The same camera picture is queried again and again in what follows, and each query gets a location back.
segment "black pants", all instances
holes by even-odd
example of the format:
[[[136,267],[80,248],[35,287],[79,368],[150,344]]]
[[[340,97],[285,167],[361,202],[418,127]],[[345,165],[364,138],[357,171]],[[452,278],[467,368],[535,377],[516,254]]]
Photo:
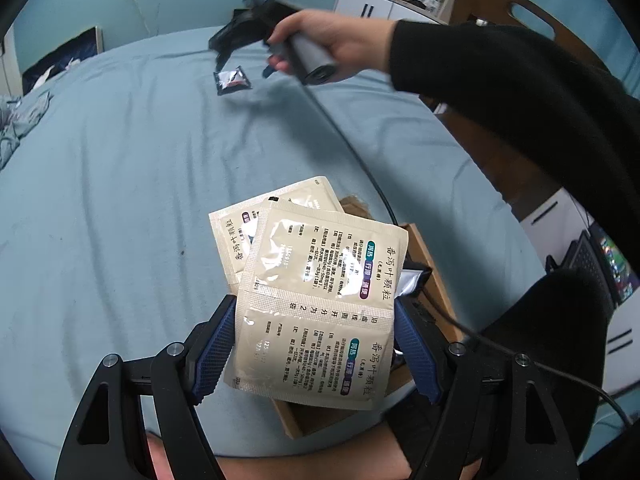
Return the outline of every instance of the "black pants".
[[[598,298],[587,276],[559,270],[535,283],[482,334],[535,361],[602,385],[609,319]],[[571,381],[542,373],[578,456],[590,434],[598,396]],[[416,391],[386,414],[412,468],[422,459],[439,418],[439,407],[431,406]],[[468,460],[481,453],[482,449],[470,450]]]

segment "crumpled clothing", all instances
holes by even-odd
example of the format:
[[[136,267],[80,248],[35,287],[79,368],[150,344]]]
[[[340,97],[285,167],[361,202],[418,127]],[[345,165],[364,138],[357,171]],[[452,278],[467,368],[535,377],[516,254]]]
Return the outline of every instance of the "crumpled clothing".
[[[31,107],[22,109],[7,98],[0,98],[0,170],[20,146],[20,140],[40,122],[50,99],[50,93],[44,92]]]

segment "mattress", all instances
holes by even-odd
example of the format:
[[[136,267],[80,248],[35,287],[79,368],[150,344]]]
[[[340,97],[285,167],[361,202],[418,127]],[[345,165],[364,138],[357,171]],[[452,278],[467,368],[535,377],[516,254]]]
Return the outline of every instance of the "mattress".
[[[213,29],[139,41],[82,62],[0,172],[0,428],[37,480],[53,478],[100,360],[155,355],[208,319],[227,292],[207,215],[316,175],[388,215],[299,83],[261,77],[266,51],[237,51],[253,89],[216,94]],[[365,72],[311,88],[370,165],[401,222],[417,223],[458,317],[475,328],[543,269],[510,208],[416,96]],[[385,406],[288,439],[270,400],[223,383],[197,408],[213,451],[318,449]],[[145,422],[157,429],[151,399]]]

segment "black long-sleeve shirt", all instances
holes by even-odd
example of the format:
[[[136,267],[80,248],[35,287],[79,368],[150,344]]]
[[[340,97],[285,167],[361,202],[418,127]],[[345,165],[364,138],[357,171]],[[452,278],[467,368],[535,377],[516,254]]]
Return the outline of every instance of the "black long-sleeve shirt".
[[[523,27],[399,22],[397,90],[453,106],[560,182],[640,270],[640,104]]]

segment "silver bolt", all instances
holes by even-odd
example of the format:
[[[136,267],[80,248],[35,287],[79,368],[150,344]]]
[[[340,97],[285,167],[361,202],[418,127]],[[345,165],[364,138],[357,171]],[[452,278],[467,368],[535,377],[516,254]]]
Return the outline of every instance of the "silver bolt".
[[[182,343],[171,343],[166,348],[166,352],[171,356],[180,355],[183,350],[184,350],[184,345]]]
[[[462,343],[451,343],[449,345],[449,352],[460,357],[466,353],[466,347]]]
[[[105,365],[107,368],[111,368],[114,364],[118,362],[119,358],[120,357],[118,356],[118,354],[109,354],[105,356],[105,358],[102,360],[102,364]]]
[[[526,354],[516,354],[516,362],[520,366],[529,366],[531,364],[531,359]]]

